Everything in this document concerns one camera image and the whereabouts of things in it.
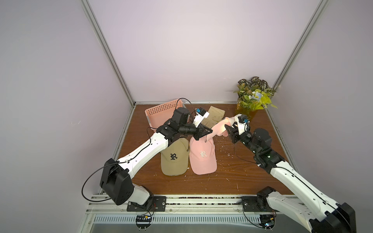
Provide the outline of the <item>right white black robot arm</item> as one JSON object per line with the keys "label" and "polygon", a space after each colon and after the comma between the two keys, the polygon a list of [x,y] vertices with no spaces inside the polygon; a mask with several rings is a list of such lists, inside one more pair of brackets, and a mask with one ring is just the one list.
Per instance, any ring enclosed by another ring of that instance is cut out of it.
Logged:
{"label": "right white black robot arm", "polygon": [[225,126],[233,143],[241,142],[254,154],[256,164],[284,184],[301,203],[290,200],[273,188],[264,188],[258,196],[265,203],[311,233],[355,233],[356,213],[347,203],[338,203],[302,177],[279,153],[271,148],[267,130],[251,133],[241,124]]}

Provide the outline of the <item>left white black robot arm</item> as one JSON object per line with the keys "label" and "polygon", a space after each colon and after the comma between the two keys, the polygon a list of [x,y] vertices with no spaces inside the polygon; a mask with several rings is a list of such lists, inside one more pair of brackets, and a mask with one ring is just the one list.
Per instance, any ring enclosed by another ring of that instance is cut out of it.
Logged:
{"label": "left white black robot arm", "polygon": [[173,116],[164,124],[157,127],[156,132],[128,155],[115,161],[109,159],[103,166],[100,187],[116,205],[122,205],[126,201],[139,205],[150,204],[150,191],[136,185],[132,178],[149,162],[156,154],[166,149],[180,136],[193,136],[195,140],[212,133],[212,129],[201,122],[209,116],[203,109],[195,110],[195,117],[189,123],[190,112],[184,107],[179,107],[173,112]]}

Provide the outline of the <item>beige baseball cap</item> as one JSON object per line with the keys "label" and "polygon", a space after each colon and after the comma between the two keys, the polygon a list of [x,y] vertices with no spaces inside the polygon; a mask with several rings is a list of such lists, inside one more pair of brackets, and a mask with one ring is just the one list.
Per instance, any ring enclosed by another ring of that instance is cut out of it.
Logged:
{"label": "beige baseball cap", "polygon": [[161,170],[166,176],[184,174],[189,162],[189,141],[180,138],[161,151]]}

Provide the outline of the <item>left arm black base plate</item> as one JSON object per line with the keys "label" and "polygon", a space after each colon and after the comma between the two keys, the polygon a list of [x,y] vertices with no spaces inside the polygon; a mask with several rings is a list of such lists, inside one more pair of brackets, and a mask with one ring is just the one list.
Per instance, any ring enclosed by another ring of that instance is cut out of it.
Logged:
{"label": "left arm black base plate", "polygon": [[166,209],[166,196],[151,195],[148,200],[140,205],[133,202],[128,202],[127,212],[165,212]]}

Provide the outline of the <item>pink baseball cap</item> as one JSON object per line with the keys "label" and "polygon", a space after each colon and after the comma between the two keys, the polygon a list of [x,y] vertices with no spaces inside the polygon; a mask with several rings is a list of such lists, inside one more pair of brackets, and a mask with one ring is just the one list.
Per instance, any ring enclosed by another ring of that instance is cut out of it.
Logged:
{"label": "pink baseball cap", "polygon": [[192,171],[197,175],[214,173],[217,170],[215,144],[213,138],[189,141],[189,161]]}

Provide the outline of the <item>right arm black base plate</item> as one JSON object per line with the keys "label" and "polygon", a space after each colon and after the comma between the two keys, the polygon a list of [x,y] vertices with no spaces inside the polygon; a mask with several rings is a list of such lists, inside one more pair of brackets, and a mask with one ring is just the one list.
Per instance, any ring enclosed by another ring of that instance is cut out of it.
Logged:
{"label": "right arm black base plate", "polygon": [[269,206],[266,198],[264,197],[243,196],[239,204],[243,206],[245,212],[277,212],[277,210],[272,209]]}

